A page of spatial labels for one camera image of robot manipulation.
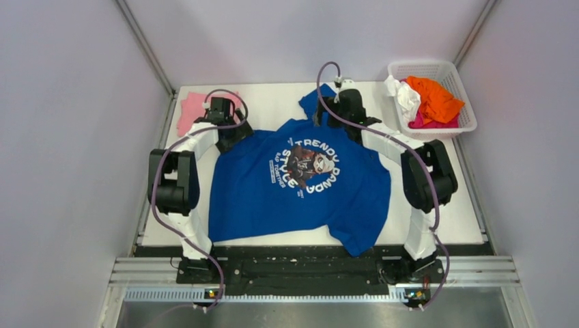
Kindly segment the blue printed t-shirt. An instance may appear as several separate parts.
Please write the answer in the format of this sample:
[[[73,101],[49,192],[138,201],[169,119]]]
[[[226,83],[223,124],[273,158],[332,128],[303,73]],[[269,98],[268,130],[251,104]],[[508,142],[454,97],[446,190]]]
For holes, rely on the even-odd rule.
[[[352,256],[375,245],[389,212],[391,175],[376,151],[341,128],[313,123],[318,96],[334,94],[323,84],[299,100],[306,118],[257,130],[218,157],[208,211],[211,241],[326,226]]]

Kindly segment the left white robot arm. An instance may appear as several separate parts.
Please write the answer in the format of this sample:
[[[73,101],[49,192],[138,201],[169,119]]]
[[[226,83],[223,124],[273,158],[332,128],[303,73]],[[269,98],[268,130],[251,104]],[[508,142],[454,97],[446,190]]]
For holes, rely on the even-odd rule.
[[[166,148],[149,154],[148,189],[152,214],[159,225],[179,238],[182,256],[191,261],[193,274],[211,282],[219,272],[210,252],[213,243],[201,227],[197,209],[201,186],[197,162],[212,147],[221,152],[253,134],[249,108],[239,94],[217,89],[202,102],[205,113]]]

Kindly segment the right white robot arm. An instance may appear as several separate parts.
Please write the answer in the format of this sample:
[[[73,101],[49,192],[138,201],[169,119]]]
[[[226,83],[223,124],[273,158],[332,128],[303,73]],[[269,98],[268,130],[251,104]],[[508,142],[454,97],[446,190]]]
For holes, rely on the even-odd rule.
[[[317,88],[316,96],[316,124],[327,113],[329,126],[343,128],[351,140],[400,167],[404,195],[411,207],[400,271],[406,280],[419,281],[436,261],[440,209],[457,191],[457,178],[445,145],[438,139],[413,139],[368,116],[356,88],[340,90],[335,96],[323,96]]]

